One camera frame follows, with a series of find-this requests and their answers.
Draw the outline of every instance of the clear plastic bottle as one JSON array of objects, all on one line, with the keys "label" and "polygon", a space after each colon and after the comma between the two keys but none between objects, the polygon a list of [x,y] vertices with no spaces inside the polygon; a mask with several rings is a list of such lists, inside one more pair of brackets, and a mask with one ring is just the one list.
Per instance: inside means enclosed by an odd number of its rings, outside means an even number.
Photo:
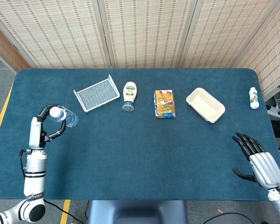
[{"label": "clear plastic bottle", "polygon": [[50,109],[50,115],[51,119],[55,122],[62,122],[64,119],[66,119],[67,127],[74,127],[79,121],[79,118],[75,113],[61,105],[52,107]]},{"label": "clear plastic bottle", "polygon": [[250,96],[250,107],[252,109],[257,109],[259,107],[259,102],[258,102],[257,90],[255,89],[255,87],[250,88],[249,96]]}]

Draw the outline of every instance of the table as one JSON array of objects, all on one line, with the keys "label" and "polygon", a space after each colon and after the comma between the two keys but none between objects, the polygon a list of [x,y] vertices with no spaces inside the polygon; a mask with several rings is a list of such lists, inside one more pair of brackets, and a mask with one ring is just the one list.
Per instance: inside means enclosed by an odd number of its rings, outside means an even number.
[{"label": "table", "polygon": [[[121,96],[88,113],[73,90],[111,75]],[[135,111],[125,112],[122,90],[138,87]],[[249,106],[249,89],[259,109]],[[202,87],[226,108],[215,123],[186,103]],[[154,91],[172,89],[176,118],[154,116]],[[47,143],[47,199],[267,200],[267,190],[233,172],[252,173],[235,132],[256,138],[280,167],[280,155],[257,75],[249,69],[29,69],[16,75],[0,129],[0,198],[23,198],[19,151],[28,147],[30,121],[48,104],[79,116],[76,127]],[[46,120],[52,133],[60,124]]]}]

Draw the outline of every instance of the plastic bottle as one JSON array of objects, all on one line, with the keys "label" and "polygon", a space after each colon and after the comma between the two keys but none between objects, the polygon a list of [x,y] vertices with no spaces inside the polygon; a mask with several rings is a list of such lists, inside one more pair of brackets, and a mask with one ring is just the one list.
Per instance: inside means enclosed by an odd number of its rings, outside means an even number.
[{"label": "plastic bottle", "polygon": [[123,99],[124,104],[122,109],[124,111],[133,111],[134,110],[134,101],[137,95],[137,87],[133,82],[127,82],[123,88]]},{"label": "plastic bottle", "polygon": [[259,107],[259,102],[258,102],[257,90],[255,89],[255,87],[250,88],[249,96],[250,96],[250,107],[252,109],[257,109]]},{"label": "plastic bottle", "polygon": [[61,105],[52,107],[50,109],[50,115],[51,119],[55,122],[62,122],[64,119],[66,119],[67,127],[74,127],[79,121],[79,118],[75,113]]}]

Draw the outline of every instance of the wire rack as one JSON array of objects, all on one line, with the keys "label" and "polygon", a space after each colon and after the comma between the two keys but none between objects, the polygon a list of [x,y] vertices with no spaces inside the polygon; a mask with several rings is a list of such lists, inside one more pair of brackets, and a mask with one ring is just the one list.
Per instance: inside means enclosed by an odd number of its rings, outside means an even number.
[{"label": "wire rack", "polygon": [[85,112],[91,111],[120,97],[118,89],[110,75],[107,79],[81,91],[76,92],[74,90],[74,93]]}]

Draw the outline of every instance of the green label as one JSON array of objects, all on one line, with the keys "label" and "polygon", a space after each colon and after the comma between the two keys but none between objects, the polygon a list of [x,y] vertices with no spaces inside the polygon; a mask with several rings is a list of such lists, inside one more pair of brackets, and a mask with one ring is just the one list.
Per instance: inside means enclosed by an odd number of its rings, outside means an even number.
[{"label": "green label", "polygon": [[250,98],[250,103],[252,102],[258,102],[258,96],[256,92],[254,92],[252,97]]}]

